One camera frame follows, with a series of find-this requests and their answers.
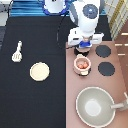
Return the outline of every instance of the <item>round plate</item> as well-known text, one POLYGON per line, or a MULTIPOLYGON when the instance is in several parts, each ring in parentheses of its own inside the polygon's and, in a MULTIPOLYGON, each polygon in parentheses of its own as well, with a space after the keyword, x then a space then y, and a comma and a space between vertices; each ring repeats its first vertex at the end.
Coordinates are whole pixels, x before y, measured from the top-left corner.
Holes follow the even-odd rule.
POLYGON ((39 62, 30 69, 30 76, 36 81, 43 81, 49 76, 49 67, 47 64, 39 62))
POLYGON ((91 127, 105 127, 115 116, 111 109, 114 101, 110 94, 99 87, 82 90, 76 99, 76 111, 80 119, 91 127))

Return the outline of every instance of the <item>gray bowl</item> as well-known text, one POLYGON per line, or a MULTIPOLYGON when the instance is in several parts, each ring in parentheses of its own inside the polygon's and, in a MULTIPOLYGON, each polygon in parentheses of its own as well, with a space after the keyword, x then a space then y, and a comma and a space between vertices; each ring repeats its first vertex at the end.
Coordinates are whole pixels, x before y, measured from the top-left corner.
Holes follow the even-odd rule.
POLYGON ((88 87, 82 90, 76 99, 76 110, 80 119, 91 127, 105 127, 115 117, 111 109, 114 100, 108 92, 99 87, 88 87))

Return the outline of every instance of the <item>small plate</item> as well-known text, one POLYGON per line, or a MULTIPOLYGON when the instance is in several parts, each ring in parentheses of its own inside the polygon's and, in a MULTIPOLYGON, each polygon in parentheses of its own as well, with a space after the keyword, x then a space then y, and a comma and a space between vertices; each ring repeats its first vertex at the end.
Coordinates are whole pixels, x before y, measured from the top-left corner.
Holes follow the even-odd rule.
POLYGON ((30 69, 30 76, 35 81, 43 81, 49 76, 49 67, 47 64, 39 62, 34 64, 30 69))

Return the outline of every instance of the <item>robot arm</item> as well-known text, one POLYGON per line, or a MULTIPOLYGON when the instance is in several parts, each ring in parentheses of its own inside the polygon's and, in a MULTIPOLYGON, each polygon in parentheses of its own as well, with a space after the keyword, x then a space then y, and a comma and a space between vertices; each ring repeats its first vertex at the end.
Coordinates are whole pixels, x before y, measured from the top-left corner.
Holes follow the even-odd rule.
POLYGON ((71 4, 70 19, 78 27, 70 30, 68 45, 78 45, 83 38, 92 37, 91 44, 102 42, 103 33, 94 34, 98 23, 99 13, 104 8, 104 0, 78 0, 71 4))

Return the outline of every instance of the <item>bowl rim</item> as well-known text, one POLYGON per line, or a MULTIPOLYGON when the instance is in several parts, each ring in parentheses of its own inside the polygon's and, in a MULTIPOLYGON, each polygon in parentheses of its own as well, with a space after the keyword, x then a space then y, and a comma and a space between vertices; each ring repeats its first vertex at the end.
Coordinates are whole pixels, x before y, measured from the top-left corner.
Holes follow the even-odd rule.
POLYGON ((86 122, 86 121, 81 117, 81 115, 80 115, 80 113, 79 113, 79 110, 78 110, 78 100, 79 100, 79 97, 81 96, 81 94, 82 94, 84 91, 89 90, 89 89, 98 89, 98 90, 101 90, 101 91, 105 92, 105 93, 109 96, 109 98, 111 99, 112 103, 114 104, 113 98, 112 98, 111 95, 110 95, 107 91, 105 91, 104 89, 102 89, 102 88, 100 88, 100 87, 86 87, 86 88, 84 88, 84 89, 78 94, 78 96, 77 96, 77 98, 76 98, 76 111, 77 111, 77 114, 78 114, 79 118, 80 118, 85 124, 87 124, 87 125, 90 126, 90 127, 94 127, 94 128, 106 127, 106 126, 108 126, 108 125, 113 121, 113 119, 114 119, 114 117, 115 117, 116 109, 113 109, 113 116, 111 117, 111 119, 110 119, 106 124, 103 124, 103 125, 100 125, 100 126, 96 126, 96 125, 89 124, 88 122, 86 122))
POLYGON ((77 58, 74 60, 74 67, 75 67, 77 70, 82 71, 82 72, 83 72, 83 71, 86 71, 86 70, 89 70, 90 67, 91 67, 91 61, 89 60, 89 58, 84 57, 84 56, 83 56, 83 57, 79 57, 79 58, 77 57, 77 58), (80 69, 80 68, 78 68, 77 65, 76 65, 77 60, 78 60, 78 59, 81 59, 81 58, 86 59, 86 60, 88 61, 88 64, 89 64, 89 65, 88 65, 88 67, 85 68, 85 69, 80 69))

